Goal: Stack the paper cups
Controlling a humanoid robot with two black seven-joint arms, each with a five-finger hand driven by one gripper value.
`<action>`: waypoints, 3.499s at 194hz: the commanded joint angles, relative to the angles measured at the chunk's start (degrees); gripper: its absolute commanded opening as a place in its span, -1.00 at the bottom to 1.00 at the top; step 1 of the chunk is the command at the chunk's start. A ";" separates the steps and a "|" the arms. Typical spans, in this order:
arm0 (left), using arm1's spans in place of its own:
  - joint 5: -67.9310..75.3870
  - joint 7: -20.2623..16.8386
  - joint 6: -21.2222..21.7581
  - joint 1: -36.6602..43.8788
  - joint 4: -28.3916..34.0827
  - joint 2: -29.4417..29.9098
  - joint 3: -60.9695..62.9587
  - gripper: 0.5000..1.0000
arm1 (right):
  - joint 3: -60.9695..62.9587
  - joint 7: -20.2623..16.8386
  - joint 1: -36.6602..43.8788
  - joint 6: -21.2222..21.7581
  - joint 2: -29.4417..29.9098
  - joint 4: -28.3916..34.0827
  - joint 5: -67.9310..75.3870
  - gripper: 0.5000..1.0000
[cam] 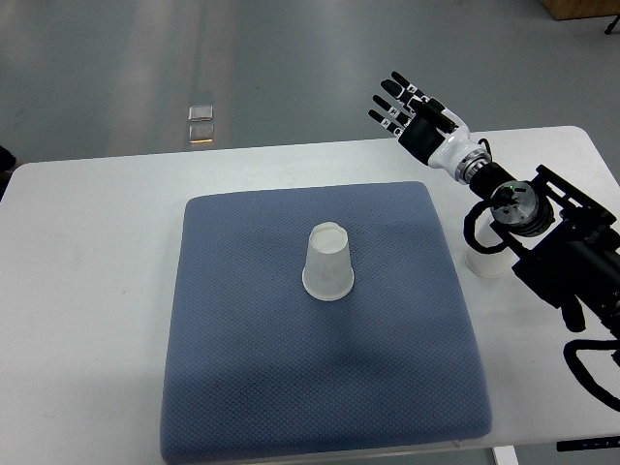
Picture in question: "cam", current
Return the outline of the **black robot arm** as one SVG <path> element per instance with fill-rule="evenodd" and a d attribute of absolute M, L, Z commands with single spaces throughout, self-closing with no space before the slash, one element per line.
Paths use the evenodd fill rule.
<path fill-rule="evenodd" d="M 619 334 L 619 233 L 615 216 L 545 166 L 518 181 L 500 165 L 475 161 L 464 181 L 479 197 L 464 219 L 467 244 L 484 255 L 513 251 L 512 271 L 560 309 L 568 330 L 585 328 L 589 308 Z"/>

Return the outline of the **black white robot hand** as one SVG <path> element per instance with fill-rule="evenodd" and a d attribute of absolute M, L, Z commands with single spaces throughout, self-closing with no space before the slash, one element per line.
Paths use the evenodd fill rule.
<path fill-rule="evenodd" d="M 490 155 L 471 139 L 468 126 L 437 99 L 424 94 L 397 72 L 381 82 L 389 102 L 373 97 L 376 109 L 369 116 L 397 138 L 416 160 L 433 169 L 443 169 L 463 182 L 465 171 Z"/>

